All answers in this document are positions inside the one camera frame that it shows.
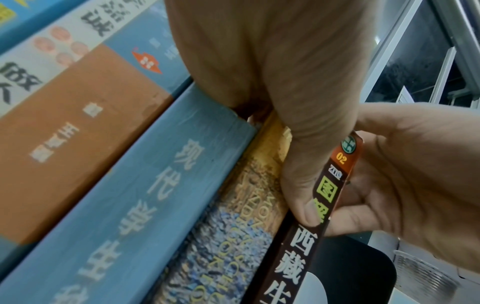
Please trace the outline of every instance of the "red logo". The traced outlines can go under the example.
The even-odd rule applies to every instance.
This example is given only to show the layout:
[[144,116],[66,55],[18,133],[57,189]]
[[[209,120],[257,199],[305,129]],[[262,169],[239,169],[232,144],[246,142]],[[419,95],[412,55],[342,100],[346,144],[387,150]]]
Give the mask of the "red logo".
[[159,62],[152,55],[145,52],[143,54],[140,54],[135,51],[133,51],[132,54],[142,68],[154,73],[159,73],[159,74],[162,73],[159,68]]

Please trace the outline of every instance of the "number 02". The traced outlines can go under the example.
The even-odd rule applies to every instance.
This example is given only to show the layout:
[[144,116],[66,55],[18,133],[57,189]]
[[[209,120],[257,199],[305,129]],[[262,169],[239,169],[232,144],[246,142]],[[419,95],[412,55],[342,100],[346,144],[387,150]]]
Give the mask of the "number 02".
[[336,158],[340,161],[340,164],[345,164],[345,162],[347,161],[347,157],[343,154],[343,153],[339,153],[336,155]]

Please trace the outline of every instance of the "green circular logo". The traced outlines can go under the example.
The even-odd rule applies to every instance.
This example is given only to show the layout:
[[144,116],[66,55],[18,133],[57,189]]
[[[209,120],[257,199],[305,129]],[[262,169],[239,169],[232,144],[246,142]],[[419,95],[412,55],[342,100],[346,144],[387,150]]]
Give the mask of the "green circular logo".
[[346,154],[352,154],[355,152],[357,147],[357,142],[353,136],[348,135],[342,142],[341,148],[345,151]]

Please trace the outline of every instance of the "hand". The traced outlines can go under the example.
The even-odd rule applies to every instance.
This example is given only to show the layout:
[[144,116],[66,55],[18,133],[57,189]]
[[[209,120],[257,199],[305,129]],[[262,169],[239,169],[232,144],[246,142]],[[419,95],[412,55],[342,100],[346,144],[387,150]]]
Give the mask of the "hand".
[[353,129],[374,41],[377,0],[165,0],[196,83],[248,117],[272,104],[292,132],[283,194],[306,226],[312,189]]
[[362,157],[326,235],[384,230],[480,272],[480,115],[363,104],[356,129],[366,131]]

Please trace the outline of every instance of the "fingernail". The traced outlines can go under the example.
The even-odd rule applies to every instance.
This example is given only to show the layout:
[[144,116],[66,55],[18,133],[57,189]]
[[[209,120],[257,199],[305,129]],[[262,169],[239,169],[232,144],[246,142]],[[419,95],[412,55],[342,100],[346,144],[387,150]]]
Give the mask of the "fingernail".
[[305,206],[305,218],[311,227],[317,227],[320,225],[319,212],[317,210],[317,206],[315,206],[314,200],[311,200]]

